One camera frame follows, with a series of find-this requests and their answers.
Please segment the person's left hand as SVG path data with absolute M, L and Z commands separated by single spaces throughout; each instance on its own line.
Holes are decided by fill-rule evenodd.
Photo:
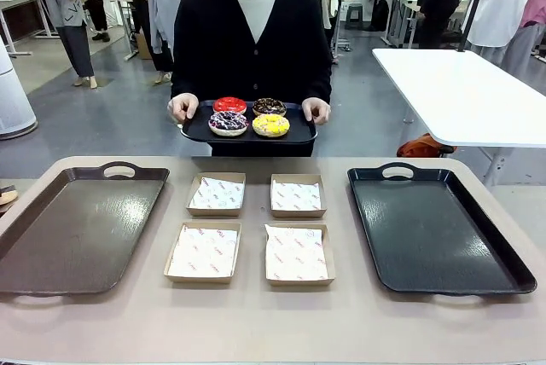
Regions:
M 310 97 L 302 102 L 301 107 L 307 122 L 324 125 L 329 121 L 331 107 L 324 100 Z

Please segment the person's right hand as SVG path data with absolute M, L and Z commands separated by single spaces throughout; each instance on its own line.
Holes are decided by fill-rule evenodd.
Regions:
M 191 120 L 199 106 L 198 98 L 191 93 L 179 94 L 168 102 L 167 112 L 179 125 Z

